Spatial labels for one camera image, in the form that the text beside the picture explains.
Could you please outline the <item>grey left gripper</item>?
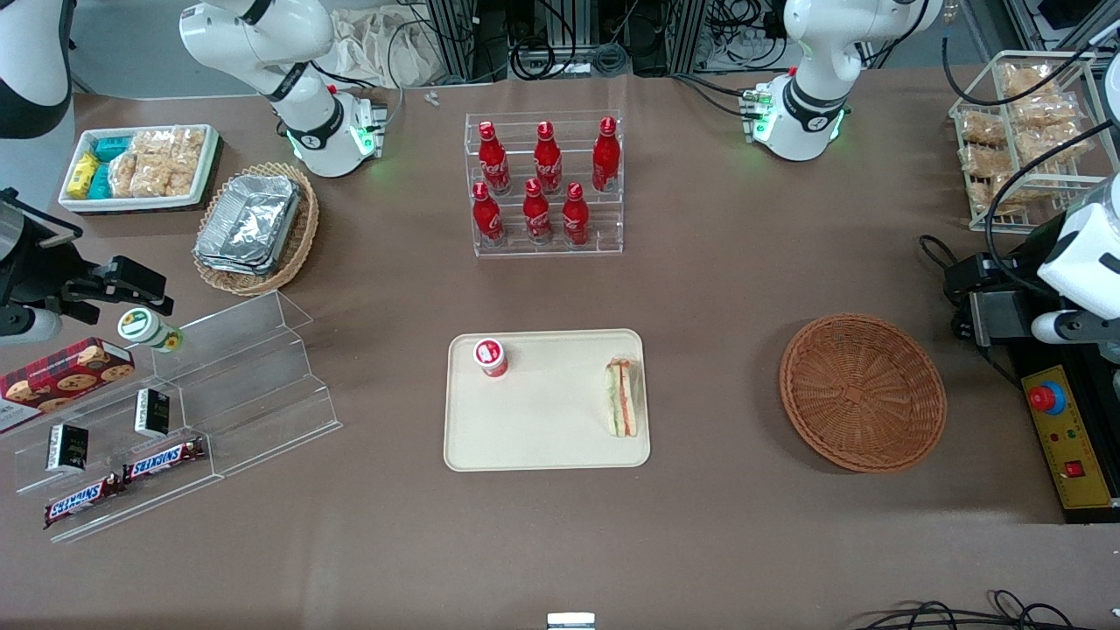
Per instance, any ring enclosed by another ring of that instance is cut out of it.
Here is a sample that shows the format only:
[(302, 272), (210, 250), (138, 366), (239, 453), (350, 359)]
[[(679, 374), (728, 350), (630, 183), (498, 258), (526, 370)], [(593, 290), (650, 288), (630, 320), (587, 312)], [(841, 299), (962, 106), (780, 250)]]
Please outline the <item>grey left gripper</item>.
[(955, 311), (952, 316), (956, 339), (976, 342), (977, 348), (1039, 340), (1032, 330), (1039, 300), (1032, 291), (1015, 290), (991, 254), (972, 254), (945, 268), (945, 298), (962, 303), (968, 297), (969, 312)]

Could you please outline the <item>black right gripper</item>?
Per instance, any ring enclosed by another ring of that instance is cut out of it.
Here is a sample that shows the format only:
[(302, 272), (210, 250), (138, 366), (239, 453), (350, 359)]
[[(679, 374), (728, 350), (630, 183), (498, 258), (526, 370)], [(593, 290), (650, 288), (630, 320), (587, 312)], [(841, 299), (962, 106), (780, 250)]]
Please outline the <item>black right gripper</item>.
[(113, 256), (103, 266), (103, 282), (95, 263), (80, 254), (75, 243), (83, 228), (52, 216), (18, 200), (4, 188), (3, 203), (3, 308), (48, 305), (57, 302), (59, 314), (81, 323), (97, 323), (100, 308), (93, 300), (140, 305), (148, 311), (172, 312), (165, 295), (165, 277), (127, 256)]

